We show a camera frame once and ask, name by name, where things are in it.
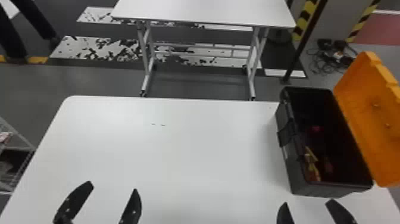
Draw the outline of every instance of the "black pants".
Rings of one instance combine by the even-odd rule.
[[[11,0],[11,2],[28,19],[32,26],[39,32],[43,39],[51,39],[56,33],[44,15],[32,0]],[[0,5],[0,45],[4,48],[7,56],[21,58],[27,55],[20,35],[8,18],[3,7]]]

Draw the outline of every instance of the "toolbox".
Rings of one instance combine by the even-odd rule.
[[[400,87],[374,53],[360,53],[333,92],[285,87],[275,116],[293,194],[400,184]]]

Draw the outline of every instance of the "white wall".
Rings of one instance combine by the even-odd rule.
[[[3,6],[8,18],[13,18],[19,12],[18,8],[10,0],[0,0],[0,4]]]
[[[310,39],[345,40],[373,0],[328,0]]]

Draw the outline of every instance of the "metal shelf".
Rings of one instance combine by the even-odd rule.
[[[0,133],[1,132],[11,132],[12,137],[9,143],[0,143],[0,158],[2,158],[4,151],[19,151],[26,153],[25,158],[21,159],[22,163],[18,164],[17,169],[14,167],[0,176],[0,194],[11,195],[34,155],[36,147],[2,117],[0,117]]]

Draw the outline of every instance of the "yellow and black hazard stripe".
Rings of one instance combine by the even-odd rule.
[[[304,4],[304,9],[301,11],[299,18],[297,19],[297,25],[293,30],[293,40],[300,41],[303,37],[305,29],[307,29],[308,23],[314,15],[317,9],[319,0],[307,0]]]
[[[46,64],[48,57],[29,57],[28,64]],[[5,56],[0,55],[0,63],[7,63]]]
[[[358,32],[363,28],[365,23],[367,22],[368,18],[370,15],[376,10],[378,7],[380,0],[374,0],[370,6],[368,6],[365,10],[364,13],[361,16],[361,19],[358,21],[358,23],[354,26],[353,30],[351,31],[350,35],[347,37],[346,41],[347,42],[353,42],[355,37],[357,36]]]

